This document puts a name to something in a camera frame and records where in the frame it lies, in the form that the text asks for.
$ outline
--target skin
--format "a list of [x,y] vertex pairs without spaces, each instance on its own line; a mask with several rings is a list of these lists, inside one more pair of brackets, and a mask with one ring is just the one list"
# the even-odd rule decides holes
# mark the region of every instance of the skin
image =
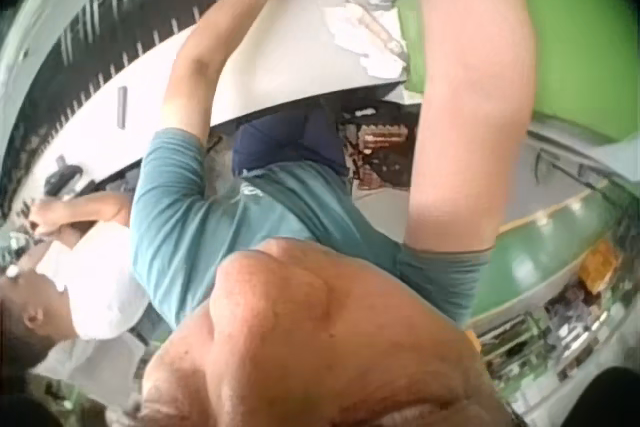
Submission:
[[46,199],[36,202],[29,221],[38,226],[37,235],[51,240],[34,247],[20,259],[17,278],[0,278],[0,298],[18,306],[25,325],[36,334],[51,337],[56,342],[77,338],[68,292],[59,292],[47,276],[36,272],[36,268],[53,240],[71,249],[80,241],[82,234],[70,224],[102,221],[128,227],[130,212],[129,197],[113,192],[99,192],[69,201]]
[[[206,139],[218,77],[267,0],[220,0],[176,58],[164,127]],[[427,90],[405,243],[490,248],[531,115],[525,0],[423,0]],[[299,81],[313,81],[304,78]],[[144,425],[501,426],[471,343],[375,266],[271,239],[219,266],[150,364]]]
[[218,272],[208,304],[147,369],[147,415],[347,426],[415,407],[424,422],[461,409],[473,425],[506,421],[465,335],[373,265],[272,239]]

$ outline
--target hand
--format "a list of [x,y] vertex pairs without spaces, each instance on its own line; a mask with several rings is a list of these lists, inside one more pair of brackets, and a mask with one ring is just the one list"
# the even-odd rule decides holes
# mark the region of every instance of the hand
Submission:
[[46,199],[35,202],[29,213],[29,223],[36,224],[34,234],[51,235],[57,232],[64,222],[65,205],[57,199]]

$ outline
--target green wall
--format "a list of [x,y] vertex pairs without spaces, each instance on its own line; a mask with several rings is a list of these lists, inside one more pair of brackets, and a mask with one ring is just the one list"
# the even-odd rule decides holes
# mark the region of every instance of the green wall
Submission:
[[[411,54],[407,87],[421,92],[419,1],[399,0]],[[529,0],[538,34],[536,111],[615,140],[638,126],[638,21],[628,0]]]

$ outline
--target teal t-shirt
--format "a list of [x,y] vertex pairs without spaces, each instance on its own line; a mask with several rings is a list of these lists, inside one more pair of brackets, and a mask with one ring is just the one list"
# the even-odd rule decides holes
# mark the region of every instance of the teal t-shirt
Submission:
[[366,260],[454,322],[468,320],[487,252],[418,253],[390,239],[365,219],[342,179],[312,162],[272,165],[205,199],[204,156],[195,136],[158,132],[133,203],[134,275],[172,328],[210,296],[225,257],[274,237]]

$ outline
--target white napkin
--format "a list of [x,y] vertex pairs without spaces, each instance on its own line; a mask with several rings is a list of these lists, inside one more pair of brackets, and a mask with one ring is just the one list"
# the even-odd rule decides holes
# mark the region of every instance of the white napkin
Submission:
[[[377,11],[372,14],[393,37],[404,45],[398,9]],[[382,42],[371,32],[359,25],[345,7],[325,8],[324,18],[336,45],[361,55],[360,64],[369,75],[381,79],[397,79],[402,75],[404,63],[388,52]]]

